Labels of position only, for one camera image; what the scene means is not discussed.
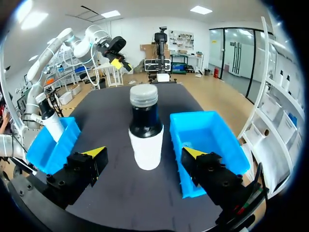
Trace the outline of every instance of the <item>poster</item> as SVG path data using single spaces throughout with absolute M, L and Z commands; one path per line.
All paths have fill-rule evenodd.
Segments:
M 194 50 L 193 33 L 169 30 L 169 44 L 175 45 L 180 50 Z

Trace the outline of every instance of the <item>cardboard box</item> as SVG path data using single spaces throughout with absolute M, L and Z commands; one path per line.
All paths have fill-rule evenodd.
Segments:
M 158 59 L 157 51 L 156 51 L 156 44 L 141 44 L 140 50 L 145 51 L 145 58 L 146 59 Z M 169 59 L 170 52 L 168 50 L 168 45 L 164 45 L 164 55 L 165 59 Z
M 177 52 L 178 52 L 179 54 L 187 54 L 187 53 L 188 53 L 187 50 L 178 50 Z

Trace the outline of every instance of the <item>black tabletop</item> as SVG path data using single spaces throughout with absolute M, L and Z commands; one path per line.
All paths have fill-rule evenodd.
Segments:
M 157 84 L 164 124 L 162 157 L 151 171 L 140 169 L 128 135 L 132 119 L 130 87 L 90 92 L 72 112 L 82 133 L 73 151 L 106 146 L 109 163 L 93 188 L 67 210 L 115 228 L 201 232 L 215 225 L 221 208 L 207 196 L 182 198 L 178 167 L 169 134 L 169 115 L 202 108 L 180 84 Z

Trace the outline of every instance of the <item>red fire extinguisher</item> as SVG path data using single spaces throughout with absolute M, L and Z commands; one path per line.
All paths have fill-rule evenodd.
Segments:
M 214 68 L 213 77 L 214 77 L 214 78 L 219 78 L 219 69 L 218 69 L 217 67 Z

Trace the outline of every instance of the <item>person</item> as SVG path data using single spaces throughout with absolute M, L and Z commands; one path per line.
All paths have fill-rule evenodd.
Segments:
M 2 118 L 0 119 L 0 134 L 4 134 L 6 132 L 7 126 L 10 122 L 10 113 L 7 111 L 4 111 L 4 109 L 1 109 L 2 115 L 0 115 Z

